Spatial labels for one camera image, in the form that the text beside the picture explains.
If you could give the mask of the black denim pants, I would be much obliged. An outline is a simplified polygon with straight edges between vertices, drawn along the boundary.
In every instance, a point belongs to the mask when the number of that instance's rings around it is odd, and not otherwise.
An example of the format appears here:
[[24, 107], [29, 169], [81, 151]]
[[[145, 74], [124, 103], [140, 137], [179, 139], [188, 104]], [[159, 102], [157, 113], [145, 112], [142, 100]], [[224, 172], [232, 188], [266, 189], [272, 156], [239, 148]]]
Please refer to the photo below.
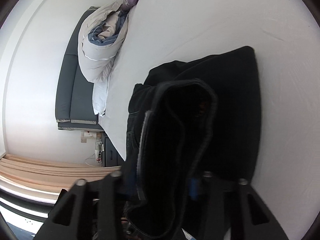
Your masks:
[[129, 102], [123, 167], [136, 168], [137, 195], [128, 221], [143, 239], [223, 239], [236, 184], [253, 177], [260, 131], [253, 48], [152, 68]]

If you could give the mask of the rolled grey blue duvet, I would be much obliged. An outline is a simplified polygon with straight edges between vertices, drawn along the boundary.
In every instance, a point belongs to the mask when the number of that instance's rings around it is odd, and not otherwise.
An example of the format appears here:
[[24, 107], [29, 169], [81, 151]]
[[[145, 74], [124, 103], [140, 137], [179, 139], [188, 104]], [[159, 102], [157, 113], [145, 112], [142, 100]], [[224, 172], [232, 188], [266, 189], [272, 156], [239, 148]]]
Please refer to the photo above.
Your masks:
[[128, 28], [128, 12], [123, 0], [93, 11], [82, 23], [78, 35], [78, 61], [81, 72], [91, 83], [107, 80]]

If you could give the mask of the dark bedside table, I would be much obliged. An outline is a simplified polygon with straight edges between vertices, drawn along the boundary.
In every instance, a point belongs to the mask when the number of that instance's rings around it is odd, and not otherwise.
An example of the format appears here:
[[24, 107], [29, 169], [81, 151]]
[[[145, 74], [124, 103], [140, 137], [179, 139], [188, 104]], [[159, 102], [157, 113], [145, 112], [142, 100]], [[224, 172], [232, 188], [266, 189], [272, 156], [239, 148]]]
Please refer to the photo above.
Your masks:
[[120, 156], [108, 135], [104, 132], [101, 134], [103, 151], [101, 154], [103, 167], [121, 166], [124, 159]]

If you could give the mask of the beige curtain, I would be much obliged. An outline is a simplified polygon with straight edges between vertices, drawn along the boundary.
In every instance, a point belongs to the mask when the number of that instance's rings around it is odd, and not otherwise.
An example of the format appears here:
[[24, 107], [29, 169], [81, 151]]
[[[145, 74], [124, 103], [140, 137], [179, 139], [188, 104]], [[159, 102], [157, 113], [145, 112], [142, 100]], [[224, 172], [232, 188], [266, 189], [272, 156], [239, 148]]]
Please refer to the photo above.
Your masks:
[[45, 161], [13, 154], [1, 158], [1, 179], [31, 189], [58, 193], [70, 189], [76, 180], [101, 180], [120, 166], [96, 167], [85, 164]]

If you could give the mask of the dark grey headboard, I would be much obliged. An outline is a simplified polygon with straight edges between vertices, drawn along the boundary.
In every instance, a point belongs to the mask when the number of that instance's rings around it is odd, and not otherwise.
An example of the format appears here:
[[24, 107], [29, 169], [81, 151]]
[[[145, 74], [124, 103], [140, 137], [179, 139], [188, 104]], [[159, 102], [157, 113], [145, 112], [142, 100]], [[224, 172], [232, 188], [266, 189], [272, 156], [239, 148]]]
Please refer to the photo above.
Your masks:
[[90, 7], [81, 16], [68, 42], [56, 90], [55, 118], [63, 131], [102, 132], [92, 106], [93, 83], [83, 76], [78, 61], [78, 35], [84, 20], [97, 10]]

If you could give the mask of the white pillow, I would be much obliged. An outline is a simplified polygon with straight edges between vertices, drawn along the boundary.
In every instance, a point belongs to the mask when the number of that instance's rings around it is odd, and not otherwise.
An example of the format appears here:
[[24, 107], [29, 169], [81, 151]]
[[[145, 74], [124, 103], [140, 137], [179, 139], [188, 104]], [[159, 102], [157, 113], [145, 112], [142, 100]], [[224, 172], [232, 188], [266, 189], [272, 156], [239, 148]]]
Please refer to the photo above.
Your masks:
[[108, 97], [109, 80], [99, 81], [93, 85], [92, 105], [95, 115], [104, 116]]

